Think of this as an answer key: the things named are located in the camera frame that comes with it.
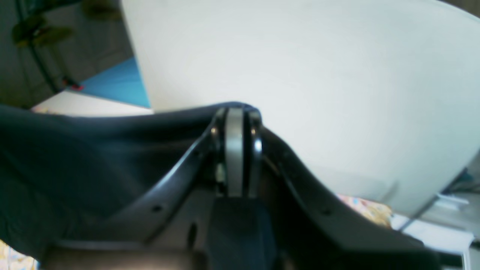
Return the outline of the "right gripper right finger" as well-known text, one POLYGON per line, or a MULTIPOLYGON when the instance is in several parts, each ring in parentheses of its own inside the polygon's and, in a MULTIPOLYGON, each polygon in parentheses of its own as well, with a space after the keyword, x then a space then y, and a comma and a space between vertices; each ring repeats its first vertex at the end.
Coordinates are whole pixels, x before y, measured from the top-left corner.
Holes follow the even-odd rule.
POLYGON ((293 150, 244 112, 244 195, 266 206, 280 255, 275 269, 437 270, 437 254, 345 205, 293 150))

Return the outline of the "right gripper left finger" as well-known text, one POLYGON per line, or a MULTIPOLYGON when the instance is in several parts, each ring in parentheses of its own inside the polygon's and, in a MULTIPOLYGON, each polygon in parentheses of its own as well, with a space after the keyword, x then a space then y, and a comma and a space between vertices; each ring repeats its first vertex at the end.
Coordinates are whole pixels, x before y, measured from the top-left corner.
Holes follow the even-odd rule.
POLYGON ((43 270, 206 270, 204 243, 216 197, 245 194, 245 110, 200 108, 147 115, 142 148, 192 143, 140 198, 81 236, 60 242, 43 270))

